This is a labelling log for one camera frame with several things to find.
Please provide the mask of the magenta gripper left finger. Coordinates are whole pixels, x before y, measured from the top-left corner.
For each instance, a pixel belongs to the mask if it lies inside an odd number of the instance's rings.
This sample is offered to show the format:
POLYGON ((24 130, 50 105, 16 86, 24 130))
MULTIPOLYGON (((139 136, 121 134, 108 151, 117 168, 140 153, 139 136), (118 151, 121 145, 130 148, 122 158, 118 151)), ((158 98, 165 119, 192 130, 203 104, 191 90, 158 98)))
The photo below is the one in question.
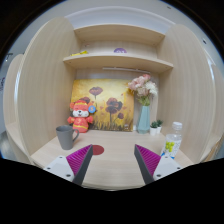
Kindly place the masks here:
POLYGON ((58 156, 44 170, 81 186, 93 155, 93 145, 85 146, 74 153, 58 156))

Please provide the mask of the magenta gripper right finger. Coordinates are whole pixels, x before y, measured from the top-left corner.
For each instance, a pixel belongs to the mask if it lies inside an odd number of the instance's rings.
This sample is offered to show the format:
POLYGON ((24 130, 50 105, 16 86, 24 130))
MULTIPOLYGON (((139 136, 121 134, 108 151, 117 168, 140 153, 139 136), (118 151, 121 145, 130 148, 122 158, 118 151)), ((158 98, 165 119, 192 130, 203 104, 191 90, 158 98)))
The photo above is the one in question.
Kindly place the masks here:
POLYGON ((134 155, 145 184, 152 183, 182 169, 170 156, 159 156, 140 145, 135 145, 134 155))

